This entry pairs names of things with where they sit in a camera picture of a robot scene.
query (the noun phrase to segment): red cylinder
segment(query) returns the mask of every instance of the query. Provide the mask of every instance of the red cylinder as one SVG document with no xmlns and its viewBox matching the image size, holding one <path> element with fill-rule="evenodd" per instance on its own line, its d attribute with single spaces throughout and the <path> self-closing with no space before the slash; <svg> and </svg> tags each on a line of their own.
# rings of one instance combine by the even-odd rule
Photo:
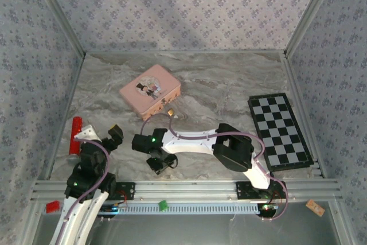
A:
<svg viewBox="0 0 367 245">
<path fill-rule="evenodd" d="M 71 128 L 69 155 L 80 154 L 80 142 L 74 141 L 74 136 L 79 132 L 81 132 L 82 127 L 83 127 L 83 119 L 81 117 L 74 117 L 73 126 Z"/>
</svg>

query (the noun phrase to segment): black and white checkerboard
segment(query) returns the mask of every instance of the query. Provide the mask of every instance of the black and white checkerboard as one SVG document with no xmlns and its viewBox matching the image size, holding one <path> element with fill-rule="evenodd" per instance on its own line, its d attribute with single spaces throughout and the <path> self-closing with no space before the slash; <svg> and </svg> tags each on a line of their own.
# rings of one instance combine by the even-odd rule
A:
<svg viewBox="0 0 367 245">
<path fill-rule="evenodd" d="M 271 172 L 314 163 L 286 94 L 251 96 L 248 105 Z"/>
</svg>

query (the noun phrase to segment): marble surface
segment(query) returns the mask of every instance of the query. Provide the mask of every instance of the marble surface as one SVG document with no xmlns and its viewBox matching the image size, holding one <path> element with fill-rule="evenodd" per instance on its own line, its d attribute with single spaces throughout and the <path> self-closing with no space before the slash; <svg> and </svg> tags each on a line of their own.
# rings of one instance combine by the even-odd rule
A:
<svg viewBox="0 0 367 245">
<path fill-rule="evenodd" d="M 256 134 L 247 104 L 249 96 L 285 92 L 290 102 L 287 79 L 276 56 L 254 53 L 175 53 L 87 55 L 75 90 L 68 120 L 58 148 L 51 179 L 66 179 L 73 165 L 68 161 L 72 118 L 81 116 L 84 125 L 92 124 L 100 138 L 118 124 L 124 142 L 111 154 L 110 172 L 118 179 L 246 179 L 242 173 L 227 170 L 214 156 L 179 153 L 176 169 L 160 176 L 150 170 L 148 155 L 131 150 L 142 120 L 124 102 L 119 90 L 154 64 L 168 69 L 180 82 L 182 94 L 166 106 L 173 108 L 177 131 L 201 131 L 227 122 Z M 145 134 L 167 127 L 167 118 L 156 117 L 147 124 Z M 254 142 L 255 150 L 260 146 Z M 277 172 L 281 178 L 309 178 L 310 169 Z"/>
</svg>

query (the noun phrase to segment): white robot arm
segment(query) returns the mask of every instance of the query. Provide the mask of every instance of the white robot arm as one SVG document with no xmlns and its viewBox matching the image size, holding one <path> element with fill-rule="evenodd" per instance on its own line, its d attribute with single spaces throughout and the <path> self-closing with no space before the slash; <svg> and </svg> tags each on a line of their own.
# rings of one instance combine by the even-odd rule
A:
<svg viewBox="0 0 367 245">
<path fill-rule="evenodd" d="M 270 179 L 268 170 L 260 169 L 255 161 L 251 139 L 228 135 L 212 137 L 213 134 L 236 131 L 228 124 L 220 124 L 218 129 L 200 132 L 180 132 L 174 135 L 166 129 L 155 129 L 153 135 L 136 134 L 132 140 L 132 149 L 151 155 L 147 160 L 152 170 L 160 174 L 167 167 L 173 166 L 177 159 L 174 155 L 180 152 L 204 153 L 217 157 L 228 169 L 242 172 L 257 189 L 267 189 Z M 204 139 L 180 139 L 179 137 L 207 137 Z"/>
<path fill-rule="evenodd" d="M 93 127 L 88 125 L 75 138 L 98 142 L 111 152 L 122 143 L 123 134 L 118 126 L 114 126 L 108 133 L 112 138 L 101 140 Z M 106 155 L 95 145 L 83 144 L 80 155 L 80 164 L 68 178 L 63 209 L 50 245 L 85 245 L 98 212 L 110 193 L 115 191 L 115 175 L 107 173 L 96 190 L 77 202 L 97 182 L 106 166 Z"/>
</svg>

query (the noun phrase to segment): wall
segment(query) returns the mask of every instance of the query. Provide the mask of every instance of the wall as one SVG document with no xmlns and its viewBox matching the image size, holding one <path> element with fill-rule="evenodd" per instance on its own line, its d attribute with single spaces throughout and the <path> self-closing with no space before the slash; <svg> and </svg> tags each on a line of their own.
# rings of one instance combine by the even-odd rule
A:
<svg viewBox="0 0 367 245">
<path fill-rule="evenodd" d="M 292 63 L 329 177 L 367 244 L 367 1 L 325 0 Z"/>
<path fill-rule="evenodd" d="M 86 51 L 284 49 L 310 0 L 58 0 Z"/>
<path fill-rule="evenodd" d="M 44 0 L 0 6 L 0 244 L 8 245 L 47 165 L 79 62 Z"/>
</svg>

